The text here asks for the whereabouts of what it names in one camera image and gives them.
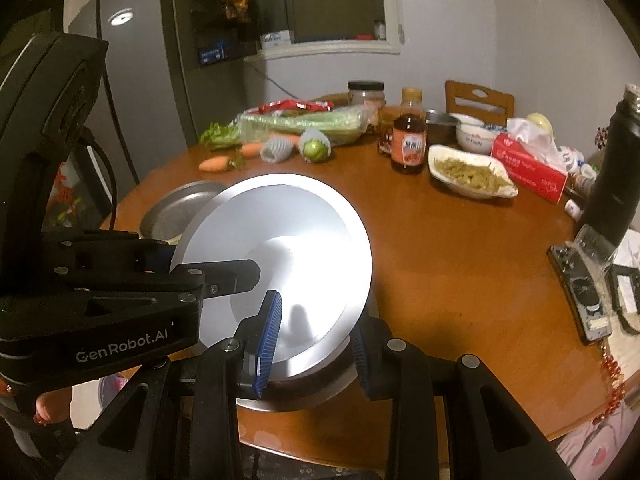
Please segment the left hand red nails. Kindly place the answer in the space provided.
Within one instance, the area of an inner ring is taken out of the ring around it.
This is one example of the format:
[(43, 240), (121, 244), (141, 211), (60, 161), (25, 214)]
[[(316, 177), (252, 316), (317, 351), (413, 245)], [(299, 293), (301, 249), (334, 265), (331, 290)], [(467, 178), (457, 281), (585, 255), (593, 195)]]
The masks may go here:
[(40, 394), (35, 402), (34, 422), (40, 426), (59, 424), (70, 418), (73, 389), (70, 387)]

